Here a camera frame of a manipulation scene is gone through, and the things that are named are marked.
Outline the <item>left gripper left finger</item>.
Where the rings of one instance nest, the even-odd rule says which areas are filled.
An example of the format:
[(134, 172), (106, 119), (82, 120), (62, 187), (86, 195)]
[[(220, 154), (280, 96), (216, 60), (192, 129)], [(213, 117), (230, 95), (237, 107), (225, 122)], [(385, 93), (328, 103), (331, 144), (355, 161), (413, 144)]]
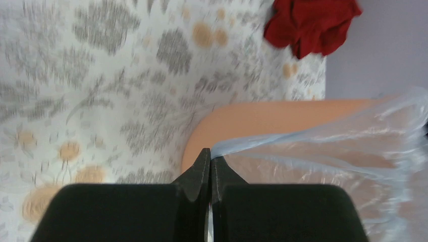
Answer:
[(32, 241), (206, 241), (210, 150), (169, 184), (60, 189)]

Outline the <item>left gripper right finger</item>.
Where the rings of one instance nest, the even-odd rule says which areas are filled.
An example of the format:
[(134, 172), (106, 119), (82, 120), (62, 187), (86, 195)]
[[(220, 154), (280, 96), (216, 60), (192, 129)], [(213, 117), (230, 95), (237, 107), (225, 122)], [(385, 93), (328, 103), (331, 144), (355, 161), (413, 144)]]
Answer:
[(368, 241), (349, 195), (323, 184), (249, 184), (211, 161), (214, 241)]

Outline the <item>orange plastic trash bin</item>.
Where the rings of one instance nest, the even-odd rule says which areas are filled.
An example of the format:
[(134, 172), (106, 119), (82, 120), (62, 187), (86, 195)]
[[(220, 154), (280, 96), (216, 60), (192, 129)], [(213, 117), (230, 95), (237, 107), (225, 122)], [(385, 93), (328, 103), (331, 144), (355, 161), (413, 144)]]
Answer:
[(219, 108), (205, 117), (190, 136), (181, 170), (190, 168), (202, 148), (212, 152), (218, 142), (304, 131), (362, 110), (372, 100), (375, 99), (239, 103)]

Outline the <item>light blue trash bag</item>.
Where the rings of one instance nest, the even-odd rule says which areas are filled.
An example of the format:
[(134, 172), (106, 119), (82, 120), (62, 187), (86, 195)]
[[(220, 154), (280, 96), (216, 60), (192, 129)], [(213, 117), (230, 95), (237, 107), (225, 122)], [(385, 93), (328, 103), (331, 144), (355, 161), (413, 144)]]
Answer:
[(329, 184), (351, 197), (370, 241), (427, 241), (427, 91), (372, 100), (337, 121), (230, 139), (212, 157), (250, 184)]

